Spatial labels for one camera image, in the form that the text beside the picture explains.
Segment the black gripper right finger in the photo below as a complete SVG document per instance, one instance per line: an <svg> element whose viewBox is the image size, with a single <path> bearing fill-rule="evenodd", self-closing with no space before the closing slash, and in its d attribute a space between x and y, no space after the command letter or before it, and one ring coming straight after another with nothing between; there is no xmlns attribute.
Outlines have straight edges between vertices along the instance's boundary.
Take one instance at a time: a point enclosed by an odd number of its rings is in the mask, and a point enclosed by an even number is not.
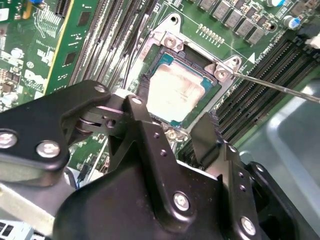
<svg viewBox="0 0 320 240"><path fill-rule="evenodd" d="M222 184L222 232L234 240L307 240L309 224L259 163L244 163L206 112L192 128L196 164Z"/></svg>

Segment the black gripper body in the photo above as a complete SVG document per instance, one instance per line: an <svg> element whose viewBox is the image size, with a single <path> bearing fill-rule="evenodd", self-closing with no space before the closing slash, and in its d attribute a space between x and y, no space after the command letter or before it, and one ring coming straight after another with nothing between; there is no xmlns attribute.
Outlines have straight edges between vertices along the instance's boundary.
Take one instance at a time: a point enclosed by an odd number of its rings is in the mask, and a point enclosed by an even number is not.
<svg viewBox="0 0 320 240"><path fill-rule="evenodd" d="M231 240L222 207L222 183L180 162L197 216L184 232L166 230L156 218L140 164L109 173L76 190L61 205L56 240Z"/></svg>

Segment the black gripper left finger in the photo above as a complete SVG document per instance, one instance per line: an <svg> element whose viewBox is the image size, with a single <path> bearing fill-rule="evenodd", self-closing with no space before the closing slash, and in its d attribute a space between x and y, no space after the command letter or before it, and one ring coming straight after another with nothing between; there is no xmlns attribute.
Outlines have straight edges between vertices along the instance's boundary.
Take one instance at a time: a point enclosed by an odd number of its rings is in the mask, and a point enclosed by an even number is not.
<svg viewBox="0 0 320 240"><path fill-rule="evenodd" d="M155 217L164 227L188 227L196 219L181 169L164 131L153 123L136 96L120 98L103 85L85 80L6 110L2 131L16 142L0 149L1 180L31 186L57 182L69 158L69 146L92 133L109 137L111 173L139 163ZM175 204L175 194L188 198Z"/></svg>

